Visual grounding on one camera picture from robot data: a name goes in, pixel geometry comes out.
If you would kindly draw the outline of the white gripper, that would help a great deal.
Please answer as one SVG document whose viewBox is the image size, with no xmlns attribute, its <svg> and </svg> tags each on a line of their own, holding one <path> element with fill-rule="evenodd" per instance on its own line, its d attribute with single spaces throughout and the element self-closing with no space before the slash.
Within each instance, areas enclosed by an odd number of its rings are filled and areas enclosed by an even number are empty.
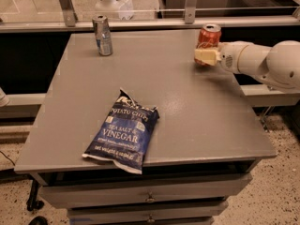
<svg viewBox="0 0 300 225">
<path fill-rule="evenodd" d="M 194 58 L 197 62 L 209 66 L 215 66 L 217 63 L 231 73 L 239 74 L 238 60 L 242 51 L 249 46 L 249 42 L 221 42 L 218 48 L 199 48 L 194 51 Z"/>
</svg>

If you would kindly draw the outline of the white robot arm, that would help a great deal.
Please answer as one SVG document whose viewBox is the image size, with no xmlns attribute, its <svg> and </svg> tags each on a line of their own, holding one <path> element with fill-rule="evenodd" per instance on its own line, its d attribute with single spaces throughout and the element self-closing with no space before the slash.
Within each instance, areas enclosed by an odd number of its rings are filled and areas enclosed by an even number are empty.
<svg viewBox="0 0 300 225">
<path fill-rule="evenodd" d="M 208 66 L 220 65 L 279 91 L 300 91 L 299 41 L 281 41 L 273 47 L 245 41 L 221 42 L 217 47 L 197 48 L 194 55 Z"/>
</svg>

